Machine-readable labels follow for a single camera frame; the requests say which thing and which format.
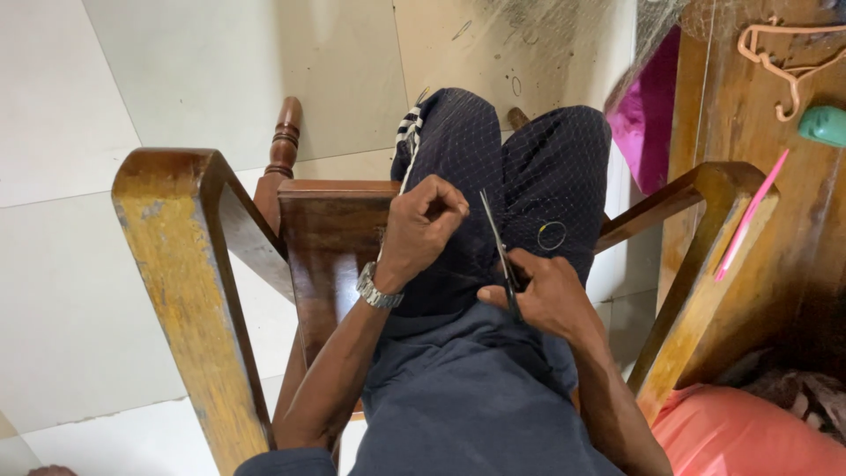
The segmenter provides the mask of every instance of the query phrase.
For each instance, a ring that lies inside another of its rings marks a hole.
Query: scissors
[[[487,194],[485,190],[479,192],[481,195],[481,203],[485,207],[485,213],[487,213],[487,219],[491,222],[491,230],[493,230],[493,238],[497,242],[497,252],[499,252],[499,260],[503,263],[503,273],[505,274],[505,296],[508,298],[508,310],[517,318],[517,320],[521,323],[525,323],[523,319],[523,314],[520,313],[520,308],[517,305],[517,293],[525,291],[526,283],[523,283],[518,278],[517,274],[514,273],[514,268],[511,266],[511,260],[508,259],[508,254],[505,252],[505,245],[503,241],[499,238],[499,230],[497,230],[497,225],[493,221],[493,213],[491,213],[491,206],[487,202]]]

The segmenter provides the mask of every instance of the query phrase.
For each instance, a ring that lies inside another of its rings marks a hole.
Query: forearm
[[[570,341],[579,373],[581,417],[593,446],[629,476],[673,474],[623,381],[608,347],[602,323],[591,307],[590,326]]]
[[[288,412],[274,420],[279,449],[331,450],[361,395],[388,311],[363,299],[353,305],[312,363]]]

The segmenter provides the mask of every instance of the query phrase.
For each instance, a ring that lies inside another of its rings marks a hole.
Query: hand
[[[461,191],[436,175],[395,197],[387,216],[382,257],[373,276],[376,289],[399,293],[435,262],[469,214],[470,205]]]
[[[520,248],[508,252],[508,258],[515,273],[522,273],[531,280],[526,291],[517,294],[517,305],[527,323],[563,337],[571,344],[597,337],[597,333],[605,335],[602,321],[582,288],[579,276],[566,259],[537,257]],[[485,286],[477,296],[481,301],[508,309],[502,286]]]
[[[45,466],[43,468],[33,469],[29,471],[26,476],[76,476],[76,473],[67,469],[64,466]]]

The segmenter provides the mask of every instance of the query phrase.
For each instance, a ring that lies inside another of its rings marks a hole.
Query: sleeve
[[[325,448],[269,451],[241,463],[234,476],[338,476]]]

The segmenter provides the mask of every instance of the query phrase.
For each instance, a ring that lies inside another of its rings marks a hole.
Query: white tile floor
[[[554,26],[565,12],[524,24],[461,0],[0,3],[0,476],[42,463],[80,476],[217,474],[107,193],[129,149],[217,147],[252,193],[291,94],[305,107],[298,178],[382,180],[396,124],[427,86],[469,88],[501,116],[600,107],[634,34],[634,3],[602,1],[622,8],[593,42],[584,25]],[[590,0],[574,2],[588,14]],[[600,50],[607,61],[594,65]],[[607,214],[640,199],[614,151]],[[655,316],[659,248],[655,229],[591,271],[623,368]],[[295,310],[233,269],[272,412]],[[365,427],[344,436],[342,472]]]

